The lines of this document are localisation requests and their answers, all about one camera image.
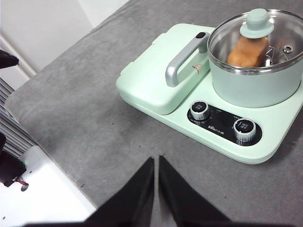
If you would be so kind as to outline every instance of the control panel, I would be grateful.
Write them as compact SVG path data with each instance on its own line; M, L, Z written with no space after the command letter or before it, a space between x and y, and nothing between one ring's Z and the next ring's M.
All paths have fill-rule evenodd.
M254 145L262 137L262 129L257 123L209 105L203 100L192 103L187 118L193 124L240 146Z

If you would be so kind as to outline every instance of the lid knob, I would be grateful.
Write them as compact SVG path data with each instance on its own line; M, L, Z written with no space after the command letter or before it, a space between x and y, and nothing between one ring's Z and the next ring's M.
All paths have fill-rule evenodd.
M257 39L269 35L274 25L269 21L269 14L265 9L253 9L246 17L246 23L240 28L240 34L246 38Z

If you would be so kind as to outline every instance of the silver handle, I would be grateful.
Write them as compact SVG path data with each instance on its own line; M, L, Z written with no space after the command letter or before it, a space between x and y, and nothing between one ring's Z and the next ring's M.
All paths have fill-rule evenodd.
M169 63L165 71L165 79L167 86L176 87L178 83L177 71L180 66L190 57L190 55L199 48L200 53L205 53L207 51L207 40L209 33L200 32L197 34L183 49L180 53L174 57Z

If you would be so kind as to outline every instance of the gray table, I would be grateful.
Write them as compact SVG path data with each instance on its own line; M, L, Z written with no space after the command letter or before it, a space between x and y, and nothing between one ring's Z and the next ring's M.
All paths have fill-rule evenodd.
M164 154L232 220L302 226L302 112L277 153L250 166L130 107L115 87L120 71L174 24L217 26L258 7L303 15L302 0L131 0L14 92L6 107L96 206L149 156ZM157 176L155 193L152 226L161 226L167 220Z

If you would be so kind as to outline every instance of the cooking pot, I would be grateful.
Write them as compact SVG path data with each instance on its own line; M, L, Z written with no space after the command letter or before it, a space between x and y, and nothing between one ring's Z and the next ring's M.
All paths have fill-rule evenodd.
M303 73L303 18L287 11L267 10L274 30L267 37L269 49L261 67L227 64L240 38L248 13L220 24L207 42L213 86L227 102L243 107L266 107L289 98Z

